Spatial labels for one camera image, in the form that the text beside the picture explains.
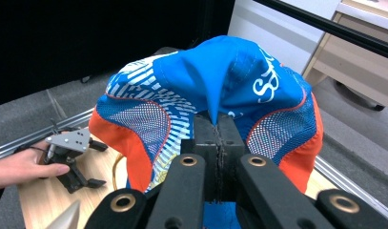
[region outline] wooden surface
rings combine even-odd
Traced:
[[[72,203],[80,200],[80,218],[78,228],[84,228],[89,216],[100,201],[110,192],[112,186],[112,166],[118,152],[108,149],[106,152],[88,150],[77,157],[77,167],[86,179],[96,178],[107,181],[98,189],[83,188],[69,194],[57,178],[37,179],[18,185],[21,208],[26,228],[46,228]],[[117,166],[116,183],[118,188],[126,184],[126,159]],[[317,193],[324,189],[335,188],[325,177],[313,171],[306,195],[316,198]]]
[[[342,0],[342,3],[388,18],[388,0]]]

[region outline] floor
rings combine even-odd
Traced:
[[[114,71],[73,81],[0,106],[0,146],[92,108]],[[324,122],[320,156],[388,207],[388,108],[327,78],[314,87]],[[0,228],[24,228],[15,186],[0,202]]]

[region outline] wooden table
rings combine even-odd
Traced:
[[[77,167],[86,179],[96,178],[107,181],[106,185],[98,189],[83,188],[69,194],[55,177],[37,179],[18,185],[26,228],[46,228],[77,200],[80,200],[78,228],[84,228],[95,207],[108,193],[113,191],[112,166],[118,154],[113,149],[105,152],[88,150],[87,153],[77,158]],[[116,170],[118,188],[125,187],[126,178],[126,158],[123,158]],[[319,191],[331,188],[336,187],[317,171],[313,171],[306,195],[316,198]]]

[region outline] screw hole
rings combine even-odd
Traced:
[[[297,225],[301,229],[316,229],[315,224],[309,219],[298,219]]]
[[[267,164],[267,162],[264,159],[256,157],[256,156],[250,157],[248,159],[248,161],[250,162],[250,164],[252,164],[254,166],[264,166]]]
[[[119,199],[117,202],[116,202],[116,205],[119,206],[119,207],[125,207],[126,205],[128,205],[129,203],[131,203],[131,200],[128,199],[128,198],[121,198]]]
[[[182,228],[182,221],[178,218],[169,218],[166,220],[164,226],[166,229],[179,229]]]
[[[180,160],[180,162],[185,166],[193,166],[197,163],[197,160],[194,157],[185,156]]]
[[[132,194],[120,194],[112,199],[111,208],[114,212],[126,212],[134,207],[136,198]]]

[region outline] printed logo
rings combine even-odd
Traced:
[[[269,96],[265,101],[262,101],[261,98],[258,99],[258,103],[266,103],[274,99],[275,90],[279,86],[279,75],[276,74],[274,70],[274,65],[272,64],[274,58],[267,54],[265,51],[263,51],[260,47],[259,50],[261,51],[266,62],[268,63],[268,70],[265,73],[262,73],[260,78],[255,80],[253,84],[253,91],[259,96]]]

